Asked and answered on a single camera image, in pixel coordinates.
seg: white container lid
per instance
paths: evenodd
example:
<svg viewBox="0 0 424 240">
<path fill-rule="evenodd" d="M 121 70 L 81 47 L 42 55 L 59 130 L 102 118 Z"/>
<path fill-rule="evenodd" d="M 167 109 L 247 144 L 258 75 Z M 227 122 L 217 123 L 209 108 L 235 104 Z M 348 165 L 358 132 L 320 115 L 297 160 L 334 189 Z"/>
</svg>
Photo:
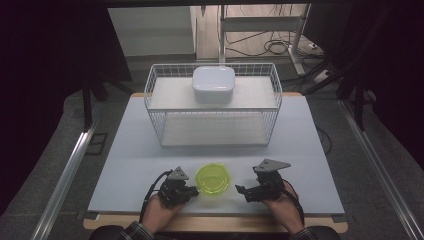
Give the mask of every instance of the white container lid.
<svg viewBox="0 0 424 240">
<path fill-rule="evenodd" d="M 234 82 L 234 69 L 230 67 L 198 67 L 193 73 L 193 89 L 199 92 L 229 92 Z"/>
</svg>

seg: gray carpet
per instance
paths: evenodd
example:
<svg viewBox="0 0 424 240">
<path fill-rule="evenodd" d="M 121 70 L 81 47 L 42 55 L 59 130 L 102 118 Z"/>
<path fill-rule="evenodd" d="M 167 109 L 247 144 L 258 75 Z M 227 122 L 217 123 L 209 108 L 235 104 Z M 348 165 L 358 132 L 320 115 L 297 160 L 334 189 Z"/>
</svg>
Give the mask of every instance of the gray carpet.
<svg viewBox="0 0 424 240">
<path fill-rule="evenodd" d="M 280 78 L 288 79 L 292 72 L 289 65 L 279 65 Z M 143 69 L 133 72 L 133 77 L 143 79 Z M 142 91 L 143 82 L 127 83 Z M 92 145 L 79 167 L 69 193 L 48 239 L 88 239 L 91 231 L 82 225 L 83 214 L 97 184 L 103 164 L 125 111 L 129 96 L 106 85 L 109 98 L 95 139 L 104 138 L 104 148 Z M 308 103 L 316 125 L 331 138 L 331 151 L 327 155 L 330 169 L 345 208 L 349 230 L 342 239 L 408 239 L 399 218 L 391 207 L 370 163 L 334 98 L 336 85 L 328 86 L 308 97 Z M 56 186 L 66 162 L 82 131 L 82 99 L 76 93 L 64 103 L 64 114 L 49 145 L 37 166 L 28 177 L 14 201 L 0 217 L 0 239 L 29 239 Z M 364 111 L 367 134 L 384 164 L 401 190 L 419 222 L 424 215 L 423 171 L 382 126 L 370 107 Z M 330 142 L 324 135 L 323 149 Z M 241 239 L 246 235 L 237 235 Z M 263 239 L 252 235 L 249 239 Z"/>
</svg>

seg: white tabletop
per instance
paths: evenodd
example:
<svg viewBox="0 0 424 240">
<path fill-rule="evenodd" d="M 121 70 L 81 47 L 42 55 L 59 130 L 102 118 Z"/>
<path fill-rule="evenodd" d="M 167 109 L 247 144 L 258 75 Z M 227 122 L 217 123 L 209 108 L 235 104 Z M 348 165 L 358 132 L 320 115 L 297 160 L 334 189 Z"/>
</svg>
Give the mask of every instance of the white tabletop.
<svg viewBox="0 0 424 240">
<path fill-rule="evenodd" d="M 138 213 L 154 180 L 181 166 L 194 186 L 194 176 L 207 163 L 223 163 L 231 176 L 228 190 L 219 196 L 200 194 L 182 214 L 268 214 L 261 203 L 247 203 L 234 184 L 258 186 L 252 167 L 264 158 L 291 163 L 280 170 L 300 195 L 305 215 L 343 214 L 337 189 L 304 97 L 283 97 L 268 147 L 162 148 L 142 97 L 132 97 L 124 113 L 88 211 Z"/>
</svg>

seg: metal frame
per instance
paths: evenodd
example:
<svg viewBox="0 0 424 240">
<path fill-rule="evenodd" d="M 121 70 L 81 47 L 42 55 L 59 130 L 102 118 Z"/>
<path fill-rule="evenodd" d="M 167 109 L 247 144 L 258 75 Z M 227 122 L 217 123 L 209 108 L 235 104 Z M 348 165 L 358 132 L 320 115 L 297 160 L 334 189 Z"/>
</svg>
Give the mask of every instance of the metal frame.
<svg viewBox="0 0 424 240">
<path fill-rule="evenodd" d="M 306 18 L 310 4 L 306 4 L 305 9 L 299 17 L 227 17 L 225 18 L 225 5 L 221 5 L 220 16 L 220 42 L 219 42 L 219 62 L 225 63 L 225 32 L 257 32 L 257 31 L 296 31 L 293 45 L 287 46 L 287 51 L 293 62 L 298 76 L 305 76 L 302 62 L 299 60 L 297 48 L 300 37 L 305 27 Z"/>
<path fill-rule="evenodd" d="M 361 128 L 356 124 L 355 119 L 352 117 L 354 116 L 354 113 L 350 107 L 350 103 L 347 100 L 339 100 L 339 105 L 345 113 L 345 117 L 348 120 L 350 127 L 367 155 L 377 179 L 380 181 L 387 198 L 392 204 L 392 207 L 409 235 L 409 238 L 415 240 L 424 239 L 423 231 L 420 226 L 418 226 L 417 220 L 409 208 L 408 203 L 397 189 L 395 183 L 384 167 L 382 159 L 380 159 L 371 141 L 368 139 L 366 132 L 361 130 Z"/>
<path fill-rule="evenodd" d="M 40 220 L 31 236 L 31 240 L 47 239 L 50 231 L 55 223 L 59 210 L 65 200 L 68 190 L 71 187 L 72 181 L 78 171 L 79 164 L 85 154 L 85 151 L 90 143 L 91 137 L 97 127 L 100 114 L 103 109 L 103 104 L 98 104 L 93 110 L 93 123 L 86 132 L 82 132 L 74 150 L 68 160 L 68 163 L 63 170 L 62 175 L 41 215 Z"/>
</svg>

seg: metal pole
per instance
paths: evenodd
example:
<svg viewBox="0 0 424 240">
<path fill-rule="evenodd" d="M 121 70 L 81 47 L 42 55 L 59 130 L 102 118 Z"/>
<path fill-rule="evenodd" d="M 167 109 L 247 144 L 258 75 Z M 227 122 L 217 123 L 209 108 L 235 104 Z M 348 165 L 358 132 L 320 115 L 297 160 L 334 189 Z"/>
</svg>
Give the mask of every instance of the metal pole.
<svg viewBox="0 0 424 240">
<path fill-rule="evenodd" d="M 225 5 L 221 5 L 221 18 L 219 22 L 219 62 L 225 63 L 225 46 L 224 46 L 224 24 L 225 24 Z"/>
<path fill-rule="evenodd" d="M 306 16 L 308 15 L 310 6 L 310 3 L 306 4 L 305 9 L 303 9 L 302 15 L 300 15 L 300 20 L 297 24 L 296 34 L 294 35 L 292 54 L 297 54 L 297 47 L 299 46 L 300 37 L 302 36 L 303 27 L 305 26 Z"/>
</svg>

